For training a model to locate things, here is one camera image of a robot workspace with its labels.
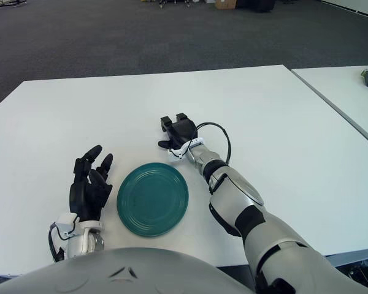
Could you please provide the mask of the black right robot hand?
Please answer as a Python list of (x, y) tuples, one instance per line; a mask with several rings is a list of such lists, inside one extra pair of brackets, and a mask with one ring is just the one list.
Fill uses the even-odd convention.
[(176, 115), (176, 122), (172, 122), (168, 116), (162, 117), (161, 128), (169, 137), (168, 140), (161, 140), (158, 142), (158, 146), (164, 149), (177, 150), (186, 142), (197, 138), (195, 123), (184, 113)]

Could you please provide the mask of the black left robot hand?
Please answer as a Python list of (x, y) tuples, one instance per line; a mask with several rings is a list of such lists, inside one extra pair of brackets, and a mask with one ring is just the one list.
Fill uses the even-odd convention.
[(113, 186), (107, 184), (108, 173), (113, 162), (113, 154), (105, 156), (100, 166), (92, 168), (92, 163), (102, 151), (96, 145), (81, 158), (75, 160), (74, 182), (70, 187), (69, 209), (76, 213), (81, 222), (99, 221)]

